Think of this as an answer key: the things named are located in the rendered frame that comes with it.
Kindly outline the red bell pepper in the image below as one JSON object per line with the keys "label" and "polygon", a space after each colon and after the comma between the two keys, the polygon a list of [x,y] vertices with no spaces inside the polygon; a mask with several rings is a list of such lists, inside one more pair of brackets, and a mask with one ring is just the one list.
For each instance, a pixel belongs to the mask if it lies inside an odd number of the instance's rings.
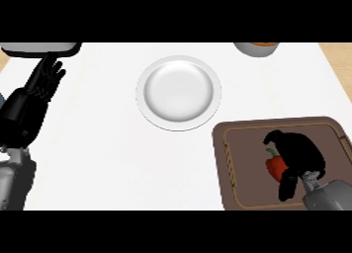
{"label": "red bell pepper", "polygon": [[267,148],[265,151],[271,154],[271,158],[265,161],[268,174],[271,175],[276,181],[280,181],[282,174],[284,170],[287,169],[287,166],[286,166],[282,156],[276,153],[276,151],[271,148]]}

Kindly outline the white plate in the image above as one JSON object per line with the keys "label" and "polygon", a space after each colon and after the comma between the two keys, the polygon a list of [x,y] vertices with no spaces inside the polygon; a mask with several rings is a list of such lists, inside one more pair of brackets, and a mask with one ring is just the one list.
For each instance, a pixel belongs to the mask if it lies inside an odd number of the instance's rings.
{"label": "white plate", "polygon": [[219,80],[194,57],[157,59],[141,73],[135,101],[144,119],[160,129],[185,131],[212,118],[221,101]]}

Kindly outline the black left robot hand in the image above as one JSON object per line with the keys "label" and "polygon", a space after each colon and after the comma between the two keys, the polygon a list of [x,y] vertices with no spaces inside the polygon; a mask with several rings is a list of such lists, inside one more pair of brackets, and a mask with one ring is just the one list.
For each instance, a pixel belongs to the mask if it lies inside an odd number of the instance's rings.
{"label": "black left robot hand", "polygon": [[0,147],[26,148],[44,123],[48,103],[64,76],[57,54],[41,59],[27,82],[10,94],[0,109]]}

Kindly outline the brown tray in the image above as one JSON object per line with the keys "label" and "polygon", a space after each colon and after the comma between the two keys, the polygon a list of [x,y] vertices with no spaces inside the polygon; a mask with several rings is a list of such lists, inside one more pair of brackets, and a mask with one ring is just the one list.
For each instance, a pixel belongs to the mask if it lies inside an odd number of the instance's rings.
{"label": "brown tray", "polygon": [[304,134],[314,143],[324,159],[321,183],[342,180],[352,185],[352,141],[339,123],[329,117],[225,122],[212,130],[221,204],[228,211],[301,211],[302,187],[293,197],[279,200],[279,183],[268,174],[264,143],[273,130]]}

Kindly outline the grey bowl with orange content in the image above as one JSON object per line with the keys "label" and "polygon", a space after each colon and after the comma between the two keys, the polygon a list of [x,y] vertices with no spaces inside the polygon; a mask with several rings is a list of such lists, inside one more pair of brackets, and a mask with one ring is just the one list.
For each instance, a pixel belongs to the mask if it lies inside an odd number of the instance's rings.
{"label": "grey bowl with orange content", "polygon": [[242,53],[252,57],[265,57],[273,54],[279,44],[276,42],[234,42]]}

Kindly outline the grey appliance with dark rim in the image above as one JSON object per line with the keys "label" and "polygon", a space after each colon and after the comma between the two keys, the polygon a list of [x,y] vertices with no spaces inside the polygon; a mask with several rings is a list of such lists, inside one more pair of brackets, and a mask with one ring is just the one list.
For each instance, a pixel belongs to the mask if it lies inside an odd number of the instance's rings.
{"label": "grey appliance with dark rim", "polygon": [[11,57],[41,58],[48,52],[57,57],[73,56],[80,47],[79,42],[0,42],[1,50]]}

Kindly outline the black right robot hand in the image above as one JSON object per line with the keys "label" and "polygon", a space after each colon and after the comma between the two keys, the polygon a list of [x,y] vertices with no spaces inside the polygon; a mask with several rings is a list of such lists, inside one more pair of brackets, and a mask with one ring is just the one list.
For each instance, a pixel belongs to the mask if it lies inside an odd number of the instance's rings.
{"label": "black right robot hand", "polygon": [[279,200],[284,202],[293,197],[296,179],[305,172],[318,172],[317,180],[324,175],[324,159],[308,137],[295,132],[273,130],[267,133],[262,143],[274,144],[276,153],[282,156],[287,169],[279,182]]}

